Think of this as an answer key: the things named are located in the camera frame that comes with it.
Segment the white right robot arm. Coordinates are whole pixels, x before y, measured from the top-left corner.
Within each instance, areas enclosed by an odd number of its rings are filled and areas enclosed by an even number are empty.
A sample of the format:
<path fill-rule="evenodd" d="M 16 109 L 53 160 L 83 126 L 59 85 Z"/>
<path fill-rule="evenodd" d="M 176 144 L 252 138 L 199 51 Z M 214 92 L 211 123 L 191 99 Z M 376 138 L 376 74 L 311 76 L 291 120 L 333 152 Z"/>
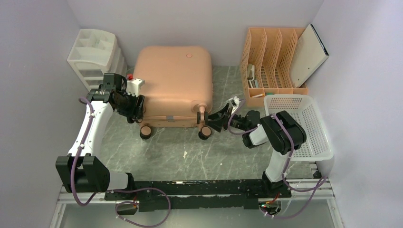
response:
<path fill-rule="evenodd" d="M 226 105 L 220 111 L 205 118 L 207 126 L 217 132 L 236 128 L 247 148 L 255 148 L 270 143 L 273 154 L 264 171 L 261 191 L 267 197 L 279 192 L 281 185 L 286 185 L 286 171 L 292 154 L 307 141 L 303 127 L 287 112 L 260 116 L 259 111 L 250 110 L 245 116 L 236 114 Z"/>

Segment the white plastic mesh basket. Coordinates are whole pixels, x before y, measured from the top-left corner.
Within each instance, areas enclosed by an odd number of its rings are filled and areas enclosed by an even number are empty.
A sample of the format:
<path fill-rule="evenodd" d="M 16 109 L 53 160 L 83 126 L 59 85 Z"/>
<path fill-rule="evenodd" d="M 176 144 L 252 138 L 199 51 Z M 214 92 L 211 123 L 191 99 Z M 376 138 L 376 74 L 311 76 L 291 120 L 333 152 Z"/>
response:
<path fill-rule="evenodd" d="M 315 100 L 308 95 L 276 94 L 264 98 L 266 114 L 287 111 L 305 130 L 307 141 L 293 153 L 293 162 L 317 162 L 333 158 L 327 130 Z"/>

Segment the orange plastic file rack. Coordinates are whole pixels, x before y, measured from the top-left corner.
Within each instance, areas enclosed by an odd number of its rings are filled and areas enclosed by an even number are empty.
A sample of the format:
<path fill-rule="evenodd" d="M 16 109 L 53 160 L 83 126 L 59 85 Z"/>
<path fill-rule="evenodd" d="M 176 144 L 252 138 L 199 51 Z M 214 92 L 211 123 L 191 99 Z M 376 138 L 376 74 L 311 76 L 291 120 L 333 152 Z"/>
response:
<path fill-rule="evenodd" d="M 308 95 L 306 84 L 296 87 L 290 67 L 304 28 L 248 28 L 240 60 L 246 105 L 263 107 L 275 94 Z"/>

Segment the pink hard-shell suitcase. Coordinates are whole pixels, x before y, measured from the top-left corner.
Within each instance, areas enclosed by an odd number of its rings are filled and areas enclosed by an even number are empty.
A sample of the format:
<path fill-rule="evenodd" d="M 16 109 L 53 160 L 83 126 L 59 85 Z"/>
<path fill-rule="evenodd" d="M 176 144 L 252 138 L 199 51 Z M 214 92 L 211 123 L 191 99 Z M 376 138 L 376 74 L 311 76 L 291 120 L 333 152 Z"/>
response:
<path fill-rule="evenodd" d="M 202 116 L 212 110 L 212 63 L 203 47 L 145 47 L 133 76 L 145 81 L 140 126 L 200 127 Z"/>

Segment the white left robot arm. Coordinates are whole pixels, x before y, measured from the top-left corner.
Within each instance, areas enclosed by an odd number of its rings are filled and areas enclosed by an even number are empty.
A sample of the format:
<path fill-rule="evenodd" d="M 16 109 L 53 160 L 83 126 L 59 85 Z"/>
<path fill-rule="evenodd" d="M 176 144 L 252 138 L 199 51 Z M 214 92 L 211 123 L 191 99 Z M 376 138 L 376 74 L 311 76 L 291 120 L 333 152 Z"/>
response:
<path fill-rule="evenodd" d="M 88 205 L 101 192 L 117 192 L 125 200 L 135 195 L 132 174 L 111 172 L 96 154 L 114 112 L 131 124 L 142 119 L 145 97 L 140 89 L 144 84 L 143 79 L 105 73 L 101 85 L 79 98 L 86 106 L 83 123 L 67 155 L 57 157 L 55 164 L 65 190 L 79 206 Z"/>

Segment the white plastic drawer organizer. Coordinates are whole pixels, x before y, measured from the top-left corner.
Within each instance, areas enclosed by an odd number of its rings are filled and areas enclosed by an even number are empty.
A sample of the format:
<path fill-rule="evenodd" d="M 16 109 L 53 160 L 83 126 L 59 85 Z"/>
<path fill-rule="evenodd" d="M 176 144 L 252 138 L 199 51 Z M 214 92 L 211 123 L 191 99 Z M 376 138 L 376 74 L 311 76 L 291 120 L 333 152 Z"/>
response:
<path fill-rule="evenodd" d="M 67 57 L 88 91 L 97 89 L 105 73 L 126 76 L 127 62 L 113 33 L 99 29 L 81 29 Z"/>

